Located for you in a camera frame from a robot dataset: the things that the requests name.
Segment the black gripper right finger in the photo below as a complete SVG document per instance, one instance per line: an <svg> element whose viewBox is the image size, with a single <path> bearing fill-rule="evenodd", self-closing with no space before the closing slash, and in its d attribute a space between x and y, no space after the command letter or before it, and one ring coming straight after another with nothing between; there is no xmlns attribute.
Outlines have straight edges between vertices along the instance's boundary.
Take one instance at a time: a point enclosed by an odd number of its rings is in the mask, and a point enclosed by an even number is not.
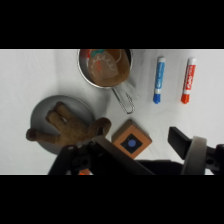
<svg viewBox="0 0 224 224"><path fill-rule="evenodd" d="M184 161L182 175L203 175L206 169L224 175L224 144L209 147L205 138L190 139L176 127L169 128L167 141Z"/></svg>

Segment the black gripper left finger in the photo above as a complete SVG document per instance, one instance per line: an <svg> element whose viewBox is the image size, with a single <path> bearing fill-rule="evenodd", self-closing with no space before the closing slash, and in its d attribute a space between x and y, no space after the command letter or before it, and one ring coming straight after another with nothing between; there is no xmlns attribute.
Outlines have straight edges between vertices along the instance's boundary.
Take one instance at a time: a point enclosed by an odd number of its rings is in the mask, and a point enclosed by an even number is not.
<svg viewBox="0 0 224 224"><path fill-rule="evenodd" d="M49 175L78 175L88 169L94 175L153 175L140 162L120 151L103 136L80 145L64 146L57 155Z"/></svg>

